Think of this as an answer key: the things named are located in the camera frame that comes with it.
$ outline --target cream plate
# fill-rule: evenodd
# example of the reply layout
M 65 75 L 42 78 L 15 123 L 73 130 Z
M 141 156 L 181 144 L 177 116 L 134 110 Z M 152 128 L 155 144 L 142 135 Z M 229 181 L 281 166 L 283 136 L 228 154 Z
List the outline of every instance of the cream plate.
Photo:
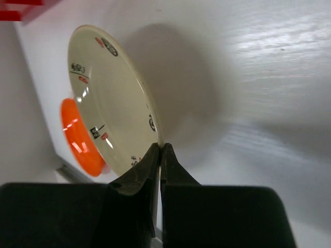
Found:
M 163 145 L 148 86 L 109 34 L 78 27 L 69 42 L 68 69 L 85 127 L 116 174 L 136 165 L 152 143 Z

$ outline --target plate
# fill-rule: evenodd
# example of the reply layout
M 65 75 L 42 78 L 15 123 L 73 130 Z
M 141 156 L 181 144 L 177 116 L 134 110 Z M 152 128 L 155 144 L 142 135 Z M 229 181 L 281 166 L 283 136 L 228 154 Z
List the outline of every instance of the plate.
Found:
M 152 143 L 163 146 L 148 85 L 109 34 L 91 25 L 78 27 L 69 42 L 68 70 L 88 133 L 116 174 L 135 166 Z
M 94 146 L 73 99 L 61 104 L 63 132 L 79 165 L 91 176 L 97 177 L 105 168 L 105 162 Z

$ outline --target white table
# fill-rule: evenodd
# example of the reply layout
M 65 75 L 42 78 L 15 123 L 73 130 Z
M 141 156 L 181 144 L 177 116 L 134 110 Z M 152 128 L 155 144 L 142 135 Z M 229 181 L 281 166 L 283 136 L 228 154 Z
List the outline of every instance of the white table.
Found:
M 299 247 L 331 247 L 331 1 L 63 0 L 17 23 L 55 150 L 77 167 L 59 106 L 82 24 L 136 62 L 166 141 L 199 182 L 272 187 Z

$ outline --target orange bowl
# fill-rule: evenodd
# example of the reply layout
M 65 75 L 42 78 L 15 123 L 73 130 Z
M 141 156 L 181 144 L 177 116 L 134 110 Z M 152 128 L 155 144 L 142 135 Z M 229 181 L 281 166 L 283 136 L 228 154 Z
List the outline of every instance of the orange bowl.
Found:
M 88 174 L 99 176 L 106 164 L 94 146 L 73 99 L 62 101 L 61 118 L 63 132 L 74 157 Z

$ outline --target red printed logo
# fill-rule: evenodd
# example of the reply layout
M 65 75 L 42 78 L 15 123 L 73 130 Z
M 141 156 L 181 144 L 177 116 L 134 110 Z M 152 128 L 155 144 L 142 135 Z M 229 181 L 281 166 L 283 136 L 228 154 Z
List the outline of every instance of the red printed logo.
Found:
M 104 133 L 104 134 L 101 136 L 101 139 L 104 141 L 106 138 L 108 138 L 108 134 L 107 134 L 107 133 Z
M 88 84 L 88 81 L 86 78 L 82 77 L 82 76 L 79 76 L 79 80 L 84 82 L 85 84 Z
M 103 47 L 103 43 L 98 37 L 95 37 L 95 40 L 99 43 L 101 47 Z

